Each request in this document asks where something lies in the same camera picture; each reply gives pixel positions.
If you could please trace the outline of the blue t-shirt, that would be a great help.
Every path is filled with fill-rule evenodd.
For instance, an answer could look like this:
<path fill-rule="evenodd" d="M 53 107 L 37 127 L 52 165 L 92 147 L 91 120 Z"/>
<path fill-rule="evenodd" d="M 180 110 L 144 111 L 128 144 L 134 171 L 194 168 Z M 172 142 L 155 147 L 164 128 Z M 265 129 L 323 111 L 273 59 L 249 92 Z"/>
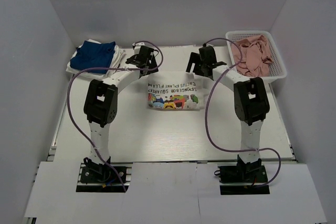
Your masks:
<path fill-rule="evenodd" d="M 111 66 L 116 42 L 99 44 L 85 41 L 77 48 L 76 55 L 70 60 L 70 67 L 75 70 L 88 68 L 109 68 Z"/>

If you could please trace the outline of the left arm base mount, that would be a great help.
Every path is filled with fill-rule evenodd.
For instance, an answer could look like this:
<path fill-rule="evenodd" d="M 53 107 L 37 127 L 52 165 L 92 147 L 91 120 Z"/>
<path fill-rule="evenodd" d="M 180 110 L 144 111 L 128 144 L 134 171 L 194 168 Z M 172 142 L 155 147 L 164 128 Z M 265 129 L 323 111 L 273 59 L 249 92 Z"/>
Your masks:
<path fill-rule="evenodd" d="M 89 158 L 81 163 L 77 193 L 124 193 L 131 180 L 131 166 L 114 166 L 115 171 L 106 164 L 96 164 Z"/>

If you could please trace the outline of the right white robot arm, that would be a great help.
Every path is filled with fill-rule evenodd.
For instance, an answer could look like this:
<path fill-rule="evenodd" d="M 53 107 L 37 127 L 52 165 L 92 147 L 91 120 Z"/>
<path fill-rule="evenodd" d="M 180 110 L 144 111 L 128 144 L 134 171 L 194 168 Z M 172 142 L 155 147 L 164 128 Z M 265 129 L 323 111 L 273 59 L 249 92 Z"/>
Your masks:
<path fill-rule="evenodd" d="M 234 110 L 241 122 L 240 150 L 238 159 L 244 164 L 238 166 L 238 177 L 247 182 L 256 175 L 252 163 L 260 161 L 260 131 L 270 105 L 262 78 L 249 78 L 233 70 L 226 63 L 217 61 L 212 46 L 205 46 L 199 52 L 192 52 L 186 68 L 201 77 L 214 80 L 213 88 L 222 84 L 233 91 Z"/>

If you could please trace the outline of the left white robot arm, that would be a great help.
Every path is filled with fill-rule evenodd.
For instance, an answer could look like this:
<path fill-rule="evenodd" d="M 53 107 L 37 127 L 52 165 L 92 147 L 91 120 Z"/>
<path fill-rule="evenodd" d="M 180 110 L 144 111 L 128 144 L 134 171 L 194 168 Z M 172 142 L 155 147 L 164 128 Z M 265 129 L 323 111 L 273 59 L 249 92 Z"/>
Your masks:
<path fill-rule="evenodd" d="M 108 150 L 109 128 L 117 114 L 118 94 L 141 77 L 158 72 L 154 52 L 155 49 L 147 46 L 137 47 L 135 55 L 126 60 L 125 70 L 117 70 L 110 77 L 92 80 L 89 84 L 83 110 L 94 145 L 84 163 L 96 164 L 93 176 L 98 181 L 104 182 L 111 175 L 111 168 L 105 163 L 111 163 Z"/>

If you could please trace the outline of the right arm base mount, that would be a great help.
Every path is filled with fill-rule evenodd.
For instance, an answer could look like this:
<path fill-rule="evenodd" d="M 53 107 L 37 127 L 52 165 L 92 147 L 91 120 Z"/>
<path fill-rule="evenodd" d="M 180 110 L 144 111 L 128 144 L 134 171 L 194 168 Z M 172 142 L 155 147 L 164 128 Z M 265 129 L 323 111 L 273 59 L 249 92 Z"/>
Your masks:
<path fill-rule="evenodd" d="M 238 158 L 235 166 L 220 166 L 214 171 L 219 178 L 221 195 L 269 195 L 268 177 L 261 159 L 244 163 Z"/>

